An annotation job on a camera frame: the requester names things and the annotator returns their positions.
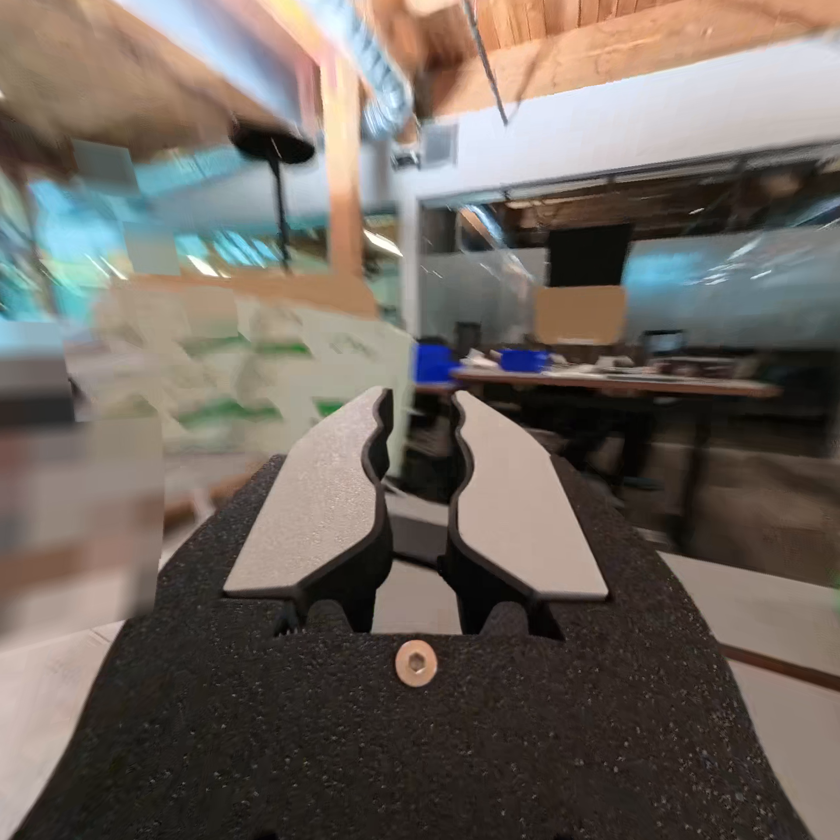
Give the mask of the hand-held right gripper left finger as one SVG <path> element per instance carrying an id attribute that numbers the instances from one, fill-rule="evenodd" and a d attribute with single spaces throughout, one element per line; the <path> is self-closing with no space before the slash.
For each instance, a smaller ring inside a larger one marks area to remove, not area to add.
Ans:
<path id="1" fill-rule="evenodd" d="M 354 632 L 372 630 L 392 570 L 382 482 L 393 420 L 393 392 L 376 385 L 293 445 L 224 583 L 227 598 L 280 601 L 300 627 L 315 604 L 333 601 Z"/>

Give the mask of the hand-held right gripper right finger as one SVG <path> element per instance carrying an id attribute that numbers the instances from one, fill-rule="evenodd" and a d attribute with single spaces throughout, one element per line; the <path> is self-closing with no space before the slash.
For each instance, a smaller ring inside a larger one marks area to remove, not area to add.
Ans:
<path id="1" fill-rule="evenodd" d="M 608 603 L 610 591 L 549 452 L 466 391 L 451 402 L 455 491 L 445 582 L 463 634 L 503 603 L 532 634 L 561 634 L 555 606 Z"/>

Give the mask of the grey desk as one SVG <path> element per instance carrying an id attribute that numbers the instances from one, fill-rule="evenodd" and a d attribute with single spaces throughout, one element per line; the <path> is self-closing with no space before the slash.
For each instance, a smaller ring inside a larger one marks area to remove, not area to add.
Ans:
<path id="1" fill-rule="evenodd" d="M 727 649 L 755 731 L 814 838 L 839 838 L 838 594 L 660 553 Z M 123 623 L 2 650 L 1 837 L 11 838 L 75 729 Z"/>

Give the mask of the open brick instruction booklet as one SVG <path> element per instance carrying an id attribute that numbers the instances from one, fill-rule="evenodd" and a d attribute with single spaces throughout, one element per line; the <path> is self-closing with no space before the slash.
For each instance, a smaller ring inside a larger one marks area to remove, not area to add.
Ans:
<path id="1" fill-rule="evenodd" d="M 92 385 L 105 417 L 157 417 L 166 455 L 286 454 L 374 386 L 392 391 L 388 452 L 401 464 L 416 344 L 381 320 L 220 287 L 114 287 L 93 309 L 113 373 Z"/>

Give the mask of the long wooden table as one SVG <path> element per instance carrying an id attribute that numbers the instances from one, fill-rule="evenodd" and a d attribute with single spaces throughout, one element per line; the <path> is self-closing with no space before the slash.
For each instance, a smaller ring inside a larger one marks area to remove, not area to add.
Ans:
<path id="1" fill-rule="evenodd" d="M 668 522 L 668 538 L 679 553 L 692 547 L 697 518 L 697 496 L 707 472 L 708 448 L 714 421 L 725 406 L 738 400 L 771 400 L 782 394 L 777 385 L 748 380 L 704 380 L 669 375 L 609 373 L 521 373 L 474 366 L 452 370 L 451 379 L 461 390 L 482 390 L 485 385 L 511 385 L 519 388 L 537 386 L 586 390 L 605 399 L 630 401 L 632 408 L 642 408 L 644 400 L 674 397 L 686 401 L 694 418 L 694 435 L 686 457 L 686 470 L 680 488 L 678 512 Z"/>

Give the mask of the stack of blue bins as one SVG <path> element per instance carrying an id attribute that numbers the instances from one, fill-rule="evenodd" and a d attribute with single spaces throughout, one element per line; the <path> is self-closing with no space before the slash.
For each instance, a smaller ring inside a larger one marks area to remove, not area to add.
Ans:
<path id="1" fill-rule="evenodd" d="M 459 358 L 444 343 L 418 343 L 413 381 L 417 385 L 441 385 L 450 382 Z"/>

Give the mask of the black round lamp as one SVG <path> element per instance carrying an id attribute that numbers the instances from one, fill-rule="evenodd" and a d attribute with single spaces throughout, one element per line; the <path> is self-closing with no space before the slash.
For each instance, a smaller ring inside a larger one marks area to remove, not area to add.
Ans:
<path id="1" fill-rule="evenodd" d="M 315 145 L 281 125 L 267 125 L 234 119 L 230 124 L 228 138 L 236 150 L 254 161 L 268 164 L 275 185 L 277 244 L 280 263 L 286 273 L 291 272 L 287 214 L 282 185 L 282 167 L 304 165 L 315 155 Z"/>

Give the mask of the black wall panel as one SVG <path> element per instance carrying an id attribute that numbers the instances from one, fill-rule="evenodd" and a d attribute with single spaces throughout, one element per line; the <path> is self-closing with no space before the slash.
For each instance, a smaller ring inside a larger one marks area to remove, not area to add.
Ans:
<path id="1" fill-rule="evenodd" d="M 633 234 L 633 224 L 550 231 L 548 287 L 620 286 Z"/>

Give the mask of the wooden post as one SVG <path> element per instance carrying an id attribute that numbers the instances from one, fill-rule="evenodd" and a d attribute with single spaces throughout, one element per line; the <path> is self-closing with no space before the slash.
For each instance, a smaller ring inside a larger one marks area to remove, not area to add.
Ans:
<path id="1" fill-rule="evenodd" d="M 337 275 L 361 280 L 361 86 L 353 66 L 339 52 L 321 65 L 321 98 L 330 265 Z"/>

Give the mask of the white wall vent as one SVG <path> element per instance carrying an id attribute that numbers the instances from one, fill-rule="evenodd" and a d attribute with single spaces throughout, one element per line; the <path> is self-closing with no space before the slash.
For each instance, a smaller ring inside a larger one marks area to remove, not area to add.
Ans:
<path id="1" fill-rule="evenodd" d="M 456 123 L 426 123 L 419 133 L 419 165 L 432 169 L 454 165 L 458 153 Z"/>

